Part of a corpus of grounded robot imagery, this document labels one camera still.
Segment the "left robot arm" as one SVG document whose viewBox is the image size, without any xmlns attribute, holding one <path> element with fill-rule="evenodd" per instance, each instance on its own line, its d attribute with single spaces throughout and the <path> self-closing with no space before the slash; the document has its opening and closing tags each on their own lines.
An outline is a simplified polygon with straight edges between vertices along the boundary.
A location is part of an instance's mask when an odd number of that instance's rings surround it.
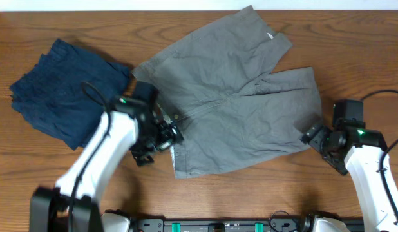
<svg viewBox="0 0 398 232">
<path fill-rule="evenodd" d="M 79 158 L 54 188 L 35 190 L 29 230 L 133 231 L 132 220 L 120 211 L 99 211 L 111 177 L 127 152 L 132 152 L 138 166 L 144 166 L 153 163 L 153 154 L 183 139 L 177 125 L 156 108 L 155 98 L 114 100 Z"/>
</svg>

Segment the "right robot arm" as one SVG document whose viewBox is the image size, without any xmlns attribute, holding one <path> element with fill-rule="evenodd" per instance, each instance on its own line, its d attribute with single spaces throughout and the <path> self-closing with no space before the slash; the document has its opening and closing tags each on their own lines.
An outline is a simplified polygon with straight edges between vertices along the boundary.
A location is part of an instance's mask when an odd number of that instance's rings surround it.
<svg viewBox="0 0 398 232">
<path fill-rule="evenodd" d="M 398 189 L 390 170 L 390 147 L 381 132 L 354 126 L 331 130 L 317 124 L 301 141 L 340 174 L 351 176 L 365 231 L 398 231 Z"/>
</svg>

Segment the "grey shorts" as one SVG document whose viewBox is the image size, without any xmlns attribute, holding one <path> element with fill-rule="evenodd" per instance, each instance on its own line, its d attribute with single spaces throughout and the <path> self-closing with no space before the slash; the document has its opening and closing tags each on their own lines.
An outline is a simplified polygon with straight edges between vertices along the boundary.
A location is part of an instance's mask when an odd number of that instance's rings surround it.
<svg viewBox="0 0 398 232">
<path fill-rule="evenodd" d="M 184 140 L 176 179 L 228 173 L 303 151 L 322 115 L 311 67 L 276 72 L 292 43 L 248 6 L 195 30 L 133 70 Z"/>
</svg>

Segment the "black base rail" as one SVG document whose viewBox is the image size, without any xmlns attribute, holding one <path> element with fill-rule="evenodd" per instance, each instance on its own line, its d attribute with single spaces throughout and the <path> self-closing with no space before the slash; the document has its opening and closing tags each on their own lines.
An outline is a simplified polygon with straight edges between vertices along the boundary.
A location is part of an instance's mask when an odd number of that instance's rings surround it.
<svg viewBox="0 0 398 232">
<path fill-rule="evenodd" d="M 125 213 L 105 211 L 101 216 L 104 231 L 123 232 L 270 232 L 270 231 L 354 231 L 365 230 L 362 220 L 342 219 L 332 214 L 299 218 L 275 213 L 263 220 L 170 220 L 136 219 Z"/>
</svg>

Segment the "folded navy blue shorts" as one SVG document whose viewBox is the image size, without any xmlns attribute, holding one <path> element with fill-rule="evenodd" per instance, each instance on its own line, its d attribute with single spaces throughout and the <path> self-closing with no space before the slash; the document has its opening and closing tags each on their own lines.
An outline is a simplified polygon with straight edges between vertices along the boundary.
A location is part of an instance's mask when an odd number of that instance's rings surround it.
<svg viewBox="0 0 398 232">
<path fill-rule="evenodd" d="M 33 128 L 75 150 L 85 146 L 103 108 L 94 100 L 122 94 L 130 69 L 57 39 L 34 68 L 10 86 L 12 108 Z"/>
</svg>

